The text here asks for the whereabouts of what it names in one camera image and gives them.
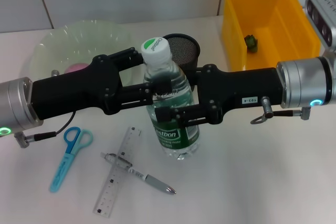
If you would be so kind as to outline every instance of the green led ring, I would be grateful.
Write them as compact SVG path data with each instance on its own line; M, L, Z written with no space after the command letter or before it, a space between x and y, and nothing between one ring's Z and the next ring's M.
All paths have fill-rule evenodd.
M0 128L0 136L8 135L11 132L12 131L10 130L10 128L7 128L7 127Z

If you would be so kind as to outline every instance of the silver pen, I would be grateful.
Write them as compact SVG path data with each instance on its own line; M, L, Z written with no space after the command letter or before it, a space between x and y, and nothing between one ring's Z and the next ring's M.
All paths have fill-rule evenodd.
M105 154L105 153L100 153L100 156L103 157L107 162L109 162L110 164L113 164L114 161L115 161L115 158L117 157L116 154L114 153L108 153L108 154ZM128 173L130 174L133 174L139 178L141 178L143 181L145 181L147 184L155 187L156 189L164 192L164 193L167 193L167 194L171 194L171 195L174 195L176 194L176 191L170 187L169 185L163 183L162 181L158 180L157 178L154 178L153 176L147 174L147 175L144 175L142 174L141 172L139 172L138 170L136 170L132 163L128 162L126 159L118 156L118 166L127 170Z

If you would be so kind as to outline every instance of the robotic arm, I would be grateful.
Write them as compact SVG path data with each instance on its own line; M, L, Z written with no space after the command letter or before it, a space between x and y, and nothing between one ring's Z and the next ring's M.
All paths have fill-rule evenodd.
M272 116L309 118L310 107L336 102L336 10L326 0L306 0L306 13L327 49L322 57L279 62L276 68L222 72L205 65L186 72L196 84L199 104L184 108L158 108L159 122L177 120L180 126L219 124L229 110L262 106L264 121ZM88 107L105 114L153 103L154 93L171 92L170 80L123 87L119 71L143 63L130 48L94 57L80 71L31 82L28 78L0 83L0 136L43 124L43 120ZM273 112L271 106L303 107Z

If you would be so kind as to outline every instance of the water bottle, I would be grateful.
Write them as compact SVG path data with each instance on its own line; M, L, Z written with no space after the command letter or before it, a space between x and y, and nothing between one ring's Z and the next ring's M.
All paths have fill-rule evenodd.
M184 159L191 156L198 148L200 130L198 125L180 129L176 120L158 123L155 108L169 106L178 108L194 104L190 84L183 71L172 60L169 43L164 38L152 38L141 46L146 64L144 82L153 82L161 77L169 77L172 93L153 97L153 104L147 106L159 142L164 152L173 158Z

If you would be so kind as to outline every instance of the green object in bin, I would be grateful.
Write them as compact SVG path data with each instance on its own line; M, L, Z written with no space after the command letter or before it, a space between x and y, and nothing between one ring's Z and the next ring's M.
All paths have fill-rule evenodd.
M244 40L249 52L258 51L258 40L253 35L247 35Z

